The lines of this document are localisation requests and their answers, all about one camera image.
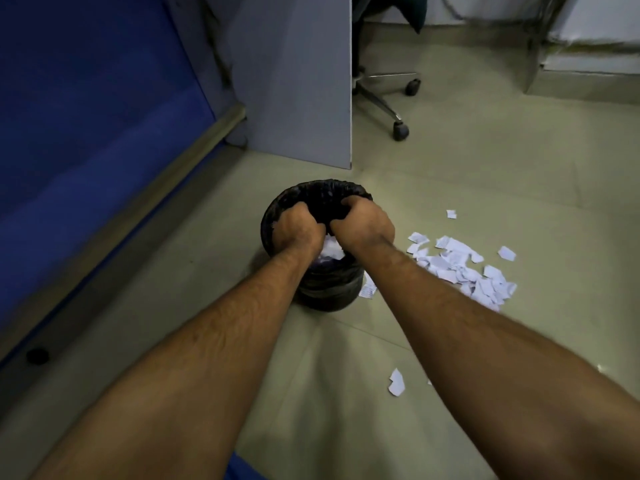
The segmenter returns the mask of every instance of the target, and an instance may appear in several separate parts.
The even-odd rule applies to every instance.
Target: office chair
[[[394,119],[393,137],[396,141],[403,141],[409,136],[409,127],[391,106],[382,97],[373,93],[366,87],[367,81],[374,79],[388,79],[395,77],[411,77],[404,88],[404,94],[415,96],[420,89],[420,78],[417,72],[388,72],[367,74],[365,68],[360,65],[360,35],[364,26],[364,17],[376,15],[396,6],[407,19],[412,28],[420,33],[424,26],[427,12],[427,0],[353,0],[353,26],[351,30],[351,92],[362,94],[370,102],[378,106]]]

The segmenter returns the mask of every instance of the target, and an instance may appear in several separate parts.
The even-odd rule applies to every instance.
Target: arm
[[[590,364],[440,281],[373,202],[332,230],[373,278],[444,404],[502,478],[640,476],[640,404]]]
[[[282,251],[144,355],[35,479],[221,479],[324,234],[305,204],[284,212],[273,232]]]

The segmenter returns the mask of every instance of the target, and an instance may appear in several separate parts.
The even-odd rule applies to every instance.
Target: person's right arm
[[[378,286],[453,417],[500,478],[640,478],[640,403],[588,362],[440,281],[359,197],[331,222]]]

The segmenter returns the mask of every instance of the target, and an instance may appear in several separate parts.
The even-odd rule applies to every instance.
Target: dark green fabric
[[[391,6],[398,8],[413,30],[420,33],[427,17],[427,0],[371,0],[364,16],[381,13]]]

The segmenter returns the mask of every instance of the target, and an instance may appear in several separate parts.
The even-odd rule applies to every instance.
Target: blue wall
[[[161,0],[0,0],[0,328],[213,122]]]

